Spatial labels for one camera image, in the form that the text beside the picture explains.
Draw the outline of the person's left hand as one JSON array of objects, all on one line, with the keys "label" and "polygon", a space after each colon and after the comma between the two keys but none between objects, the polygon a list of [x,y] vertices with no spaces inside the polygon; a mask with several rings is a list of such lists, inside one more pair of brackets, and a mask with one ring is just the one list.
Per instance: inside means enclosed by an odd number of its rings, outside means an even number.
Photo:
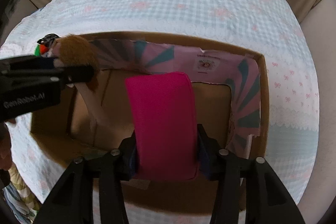
[{"label": "person's left hand", "polygon": [[9,170],[12,166],[11,139],[10,133],[5,122],[1,123],[1,142],[0,142],[0,168]]}]

